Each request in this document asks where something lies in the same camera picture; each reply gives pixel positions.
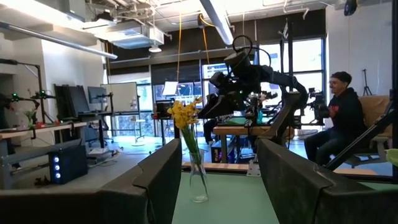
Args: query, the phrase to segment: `glass vase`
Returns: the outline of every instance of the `glass vase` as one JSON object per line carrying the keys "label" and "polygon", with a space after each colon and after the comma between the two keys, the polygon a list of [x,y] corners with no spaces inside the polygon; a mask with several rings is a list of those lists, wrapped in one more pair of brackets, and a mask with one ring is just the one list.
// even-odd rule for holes
{"label": "glass vase", "polygon": [[202,203],[209,200],[208,183],[205,167],[203,165],[205,151],[199,149],[198,153],[190,153],[191,176],[189,180],[192,202]]}

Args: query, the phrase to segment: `gray floor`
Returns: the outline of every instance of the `gray floor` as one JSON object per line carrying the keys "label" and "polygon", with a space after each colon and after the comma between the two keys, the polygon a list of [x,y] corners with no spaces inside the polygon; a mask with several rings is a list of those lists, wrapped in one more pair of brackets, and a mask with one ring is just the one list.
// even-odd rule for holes
{"label": "gray floor", "polygon": [[[118,137],[115,138],[114,144],[109,144],[110,148],[119,149],[123,147],[123,151],[119,157],[104,164],[100,164],[96,167],[92,167],[89,170],[88,175],[75,179],[65,185],[51,185],[47,187],[57,187],[63,189],[97,189],[107,184],[109,181],[123,174],[125,171],[134,167],[138,162],[143,160],[149,155],[149,152],[154,152],[160,146],[160,138],[148,138],[144,140],[145,144],[142,146],[132,146],[134,142],[133,137]],[[199,140],[199,147],[201,149],[210,150],[210,147],[204,143],[204,139]],[[189,153],[187,153],[186,145],[183,143],[183,161],[189,161]],[[290,143],[290,150],[297,153],[300,156],[306,157],[303,141],[295,140]],[[23,167],[31,167],[39,163],[47,161],[47,156],[32,159],[27,162],[23,162]],[[207,152],[205,154],[205,161],[211,162],[211,154]],[[391,175],[392,168],[391,164],[369,164],[358,166],[359,169],[371,169],[379,175]],[[340,168],[351,168],[347,164],[343,164]],[[43,178],[49,176],[49,169],[44,168],[23,175],[22,177],[14,178],[14,189],[31,189],[35,188],[34,180],[38,177]]]}

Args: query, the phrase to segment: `ceiling light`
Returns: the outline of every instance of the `ceiling light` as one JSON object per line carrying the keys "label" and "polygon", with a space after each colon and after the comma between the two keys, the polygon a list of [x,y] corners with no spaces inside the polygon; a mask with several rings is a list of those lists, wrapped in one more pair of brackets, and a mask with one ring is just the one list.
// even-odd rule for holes
{"label": "ceiling light", "polygon": [[79,30],[84,22],[35,0],[0,0],[0,4],[49,24]]}
{"label": "ceiling light", "polygon": [[152,45],[148,50],[152,53],[159,53],[162,51],[157,45]]}

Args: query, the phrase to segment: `man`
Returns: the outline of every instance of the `man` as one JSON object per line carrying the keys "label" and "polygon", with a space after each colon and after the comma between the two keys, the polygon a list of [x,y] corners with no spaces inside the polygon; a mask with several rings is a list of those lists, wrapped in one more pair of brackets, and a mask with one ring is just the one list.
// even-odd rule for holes
{"label": "man", "polygon": [[[7,97],[0,93],[0,129],[9,128],[6,119],[5,109],[13,110],[13,108],[10,105],[10,102],[7,100]],[[15,148],[12,145],[11,139],[6,139],[4,141],[7,141],[8,154],[9,155],[15,154]],[[12,168],[20,169],[21,166],[19,165],[19,163],[16,163],[12,165]]]}
{"label": "man", "polygon": [[361,102],[354,89],[348,88],[351,80],[346,72],[336,72],[330,77],[329,87],[334,97],[329,102],[329,114],[333,127],[304,140],[307,158],[321,166],[366,130]]}

